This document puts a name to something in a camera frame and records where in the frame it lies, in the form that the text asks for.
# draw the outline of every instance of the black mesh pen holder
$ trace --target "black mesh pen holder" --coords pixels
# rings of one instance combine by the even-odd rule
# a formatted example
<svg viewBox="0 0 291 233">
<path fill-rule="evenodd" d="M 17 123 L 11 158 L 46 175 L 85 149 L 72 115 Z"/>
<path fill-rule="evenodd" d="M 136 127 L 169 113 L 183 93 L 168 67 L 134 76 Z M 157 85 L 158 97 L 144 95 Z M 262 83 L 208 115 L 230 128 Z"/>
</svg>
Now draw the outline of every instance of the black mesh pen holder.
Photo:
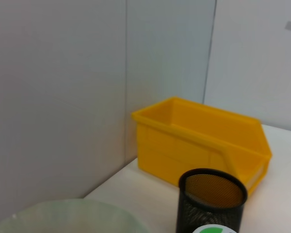
<svg viewBox="0 0 291 233">
<path fill-rule="evenodd" d="M 222 171 L 199 168 L 184 173 L 179 188 L 177 233 L 192 233 L 208 224 L 239 232 L 247 190 L 238 179 Z"/>
</svg>

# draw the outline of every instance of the sticker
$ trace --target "sticker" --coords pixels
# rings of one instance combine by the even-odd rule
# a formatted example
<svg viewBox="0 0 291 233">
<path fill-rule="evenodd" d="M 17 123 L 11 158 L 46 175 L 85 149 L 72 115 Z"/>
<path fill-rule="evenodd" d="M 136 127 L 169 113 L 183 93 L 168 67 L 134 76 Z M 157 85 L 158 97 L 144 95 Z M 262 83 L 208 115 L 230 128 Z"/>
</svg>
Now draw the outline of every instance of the sticker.
<svg viewBox="0 0 291 233">
<path fill-rule="evenodd" d="M 193 233 L 236 233 L 236 232 L 225 226 L 211 224 L 199 227 L 195 231 L 193 231 Z"/>
</svg>

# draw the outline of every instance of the white table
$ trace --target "white table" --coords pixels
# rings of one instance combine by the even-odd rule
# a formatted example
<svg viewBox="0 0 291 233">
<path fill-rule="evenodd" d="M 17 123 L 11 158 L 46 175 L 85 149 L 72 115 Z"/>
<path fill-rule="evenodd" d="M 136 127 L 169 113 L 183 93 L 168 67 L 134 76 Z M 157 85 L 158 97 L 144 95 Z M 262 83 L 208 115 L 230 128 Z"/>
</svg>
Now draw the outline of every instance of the white table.
<svg viewBox="0 0 291 233">
<path fill-rule="evenodd" d="M 241 233 L 291 233 L 291 131 L 263 126 L 273 152 L 269 171 L 246 203 Z M 137 167 L 137 159 L 86 199 L 119 206 L 151 233 L 175 233 L 178 188 Z"/>
</svg>

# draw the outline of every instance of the white wall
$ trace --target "white wall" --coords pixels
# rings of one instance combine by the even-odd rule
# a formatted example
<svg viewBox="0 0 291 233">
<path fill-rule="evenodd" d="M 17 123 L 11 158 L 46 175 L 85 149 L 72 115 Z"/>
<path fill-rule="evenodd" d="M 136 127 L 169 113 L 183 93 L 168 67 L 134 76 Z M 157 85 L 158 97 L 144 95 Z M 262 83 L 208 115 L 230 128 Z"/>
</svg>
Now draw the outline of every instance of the white wall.
<svg viewBox="0 0 291 233">
<path fill-rule="evenodd" d="M 203 100 L 215 0 L 128 0 L 127 153 L 133 111 L 171 96 Z"/>
<path fill-rule="evenodd" d="M 0 219 L 124 164 L 125 0 L 0 0 Z"/>
<path fill-rule="evenodd" d="M 291 130 L 291 0 L 219 0 L 205 104 Z"/>
</svg>

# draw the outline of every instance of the green label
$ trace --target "green label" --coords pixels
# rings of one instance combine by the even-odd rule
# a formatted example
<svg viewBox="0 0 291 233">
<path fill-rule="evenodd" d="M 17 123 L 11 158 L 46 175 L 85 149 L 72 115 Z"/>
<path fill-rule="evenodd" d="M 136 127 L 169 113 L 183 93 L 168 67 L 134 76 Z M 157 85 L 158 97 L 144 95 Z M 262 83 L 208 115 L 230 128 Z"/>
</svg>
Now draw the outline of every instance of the green label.
<svg viewBox="0 0 291 233">
<path fill-rule="evenodd" d="M 236 232 L 225 226 L 211 224 L 199 227 L 193 233 L 236 233 Z"/>
</svg>

